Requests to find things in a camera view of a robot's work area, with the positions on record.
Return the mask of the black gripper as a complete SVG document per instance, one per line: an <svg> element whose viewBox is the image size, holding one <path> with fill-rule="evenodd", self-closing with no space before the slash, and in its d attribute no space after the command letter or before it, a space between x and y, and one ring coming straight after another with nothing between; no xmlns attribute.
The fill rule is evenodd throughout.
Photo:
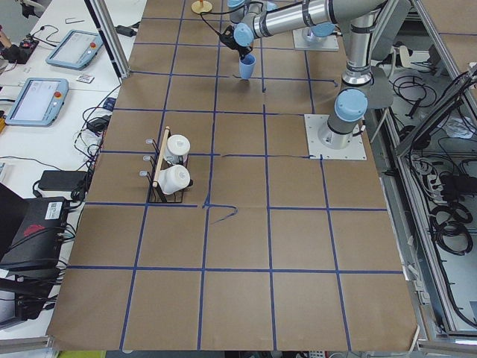
<svg viewBox="0 0 477 358"><path fill-rule="evenodd" d="M253 50L252 46L241 46L239 45L233 37L234 35L234 27L232 25L228 25L224 32L219 34L219 40L222 44L226 47L236 50L239 54L240 58L245 58L246 55L250 54Z"/></svg>

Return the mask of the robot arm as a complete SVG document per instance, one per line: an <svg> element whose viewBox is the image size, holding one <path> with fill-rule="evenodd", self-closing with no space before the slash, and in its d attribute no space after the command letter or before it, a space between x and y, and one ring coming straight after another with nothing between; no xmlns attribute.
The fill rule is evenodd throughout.
<svg viewBox="0 0 477 358"><path fill-rule="evenodd" d="M393 102L382 60L395 54L393 40L408 1L229 1L220 41L236 50L247 85L262 79L271 113L318 113L315 130L330 148L347 146L368 110Z"/></svg>
<svg viewBox="0 0 477 358"><path fill-rule="evenodd" d="M229 20L238 24L249 13L261 14L275 10L278 6L272 1L227 0L227 8Z"/></svg>

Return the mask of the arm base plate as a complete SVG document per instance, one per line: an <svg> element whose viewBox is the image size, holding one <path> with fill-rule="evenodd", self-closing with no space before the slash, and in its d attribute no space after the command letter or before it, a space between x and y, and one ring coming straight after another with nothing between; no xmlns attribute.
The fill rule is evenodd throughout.
<svg viewBox="0 0 477 358"><path fill-rule="evenodd" d="M324 31L317 36L311 28L293 30L294 48L302 51L338 51L338 40L334 32Z"/></svg>
<svg viewBox="0 0 477 358"><path fill-rule="evenodd" d="M366 160L358 125L350 134L337 134L328 126L328 115L305 114L309 156L323 160Z"/></svg>

